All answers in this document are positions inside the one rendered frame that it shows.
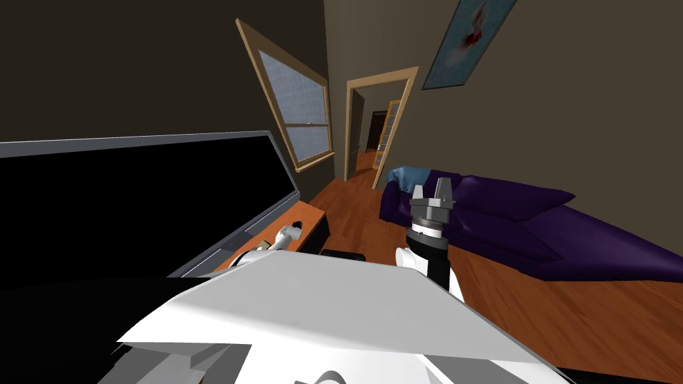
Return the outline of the blue picture with red blot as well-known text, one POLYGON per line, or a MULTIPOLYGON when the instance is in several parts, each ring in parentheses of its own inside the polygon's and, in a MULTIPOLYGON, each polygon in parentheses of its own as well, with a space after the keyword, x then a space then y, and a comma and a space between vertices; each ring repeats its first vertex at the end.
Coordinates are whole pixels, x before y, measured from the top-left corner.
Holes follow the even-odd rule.
POLYGON ((465 85, 517 1, 460 0, 422 89, 465 85))

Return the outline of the black flat screen television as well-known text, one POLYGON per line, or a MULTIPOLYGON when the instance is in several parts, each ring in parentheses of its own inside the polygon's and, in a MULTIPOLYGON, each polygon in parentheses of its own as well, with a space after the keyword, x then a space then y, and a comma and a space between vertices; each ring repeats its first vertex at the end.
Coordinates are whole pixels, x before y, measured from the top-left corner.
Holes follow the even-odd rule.
POLYGON ((201 273, 298 195, 268 131, 0 143, 0 291, 201 273))

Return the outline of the purple sofa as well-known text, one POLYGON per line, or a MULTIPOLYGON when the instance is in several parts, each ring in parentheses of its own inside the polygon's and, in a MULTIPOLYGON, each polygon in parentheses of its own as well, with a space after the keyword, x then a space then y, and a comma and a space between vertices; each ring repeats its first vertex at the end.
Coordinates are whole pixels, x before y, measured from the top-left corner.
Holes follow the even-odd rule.
MULTIPOLYGON (((431 169, 426 197, 439 177, 451 179, 443 236, 454 247, 545 281, 683 283, 682 256, 569 207, 572 193, 431 169)), ((380 219, 409 226, 411 197, 390 171, 380 219)))

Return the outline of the blue cushion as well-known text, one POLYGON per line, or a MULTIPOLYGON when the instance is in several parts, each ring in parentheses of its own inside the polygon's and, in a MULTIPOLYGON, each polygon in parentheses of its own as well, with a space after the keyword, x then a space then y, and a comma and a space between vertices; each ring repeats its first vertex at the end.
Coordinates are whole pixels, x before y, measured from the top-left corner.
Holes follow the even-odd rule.
POLYGON ((397 169, 400 190, 412 194, 417 185, 426 184, 430 173, 431 169, 428 168, 400 167, 397 169))

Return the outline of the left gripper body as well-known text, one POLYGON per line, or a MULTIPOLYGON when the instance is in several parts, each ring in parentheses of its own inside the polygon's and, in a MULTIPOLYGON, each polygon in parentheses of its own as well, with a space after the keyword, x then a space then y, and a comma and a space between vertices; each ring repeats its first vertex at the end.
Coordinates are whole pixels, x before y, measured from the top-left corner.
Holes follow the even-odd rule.
POLYGON ((303 233, 303 223, 292 223, 280 229, 275 237, 274 249, 285 250, 293 240, 298 241, 303 233))

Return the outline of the orange wooden television stand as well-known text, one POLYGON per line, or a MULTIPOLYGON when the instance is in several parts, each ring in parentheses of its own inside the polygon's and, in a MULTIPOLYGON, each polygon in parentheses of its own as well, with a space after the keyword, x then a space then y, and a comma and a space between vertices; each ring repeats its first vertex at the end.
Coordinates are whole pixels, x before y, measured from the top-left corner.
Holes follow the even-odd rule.
POLYGON ((228 251, 228 258, 224 259, 223 263, 213 269, 213 271, 228 268, 235 258, 256 246, 260 241, 273 243, 277 232, 282 227, 291 225, 296 221, 301 221, 303 224, 302 235, 298 240, 293 240, 286 250, 310 253, 312 245, 315 244, 313 254, 318 254, 317 248, 322 249, 322 246, 329 237, 329 225, 327 224, 325 213, 309 203, 296 201, 292 207, 284 211, 273 223, 257 232, 256 236, 248 240, 245 245, 242 245, 235 251, 228 251))

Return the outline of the wooden framed window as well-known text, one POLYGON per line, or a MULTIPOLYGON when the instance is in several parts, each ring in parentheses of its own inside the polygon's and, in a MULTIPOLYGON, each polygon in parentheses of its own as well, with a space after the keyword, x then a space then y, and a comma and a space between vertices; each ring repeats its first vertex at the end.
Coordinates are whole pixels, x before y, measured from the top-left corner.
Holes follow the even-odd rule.
POLYGON ((327 81, 248 24, 235 24, 295 172, 333 157, 327 81))

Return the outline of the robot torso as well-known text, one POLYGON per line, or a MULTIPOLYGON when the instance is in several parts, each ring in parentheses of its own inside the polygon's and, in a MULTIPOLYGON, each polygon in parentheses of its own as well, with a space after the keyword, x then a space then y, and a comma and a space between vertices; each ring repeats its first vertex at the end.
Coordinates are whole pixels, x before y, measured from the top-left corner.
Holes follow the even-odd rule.
POLYGON ((415 269, 288 251, 216 273, 121 342, 247 345, 234 384, 575 384, 415 269))

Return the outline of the yellow glazed door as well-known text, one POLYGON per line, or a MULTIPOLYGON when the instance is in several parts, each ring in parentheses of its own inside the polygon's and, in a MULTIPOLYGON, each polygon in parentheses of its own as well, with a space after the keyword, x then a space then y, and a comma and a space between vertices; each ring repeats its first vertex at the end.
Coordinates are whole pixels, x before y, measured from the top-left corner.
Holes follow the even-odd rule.
POLYGON ((378 146, 376 149, 376 154, 374 158, 374 164, 373 168, 374 169, 379 169, 379 166, 382 162, 382 158, 386 152, 386 147, 388 146, 388 141, 390 138, 390 135, 392 133, 392 128, 394 127, 394 121, 396 120, 396 115, 398 114, 398 110, 400 108, 402 100, 393 100, 390 102, 385 119, 384 119, 384 124, 382 127, 382 132, 380 135, 380 140, 378 142, 378 146))

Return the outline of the dark brown door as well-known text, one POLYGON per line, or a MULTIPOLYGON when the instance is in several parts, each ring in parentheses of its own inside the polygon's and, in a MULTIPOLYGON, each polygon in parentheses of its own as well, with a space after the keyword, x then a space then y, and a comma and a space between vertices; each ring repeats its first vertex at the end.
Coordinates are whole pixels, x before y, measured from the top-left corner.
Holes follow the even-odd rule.
POLYGON ((385 128, 386 117, 387 111, 374 111, 372 113, 370 119, 370 128, 368 131, 368 141, 366 144, 367 152, 376 151, 378 145, 380 144, 382 132, 385 128))

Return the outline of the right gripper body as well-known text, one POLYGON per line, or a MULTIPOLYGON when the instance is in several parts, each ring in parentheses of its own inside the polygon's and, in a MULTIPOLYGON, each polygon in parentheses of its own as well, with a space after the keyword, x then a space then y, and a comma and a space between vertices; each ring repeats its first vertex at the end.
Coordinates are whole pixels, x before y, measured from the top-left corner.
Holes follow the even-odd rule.
POLYGON ((438 198, 410 199, 411 216, 448 215, 446 212, 454 208, 452 201, 438 198))

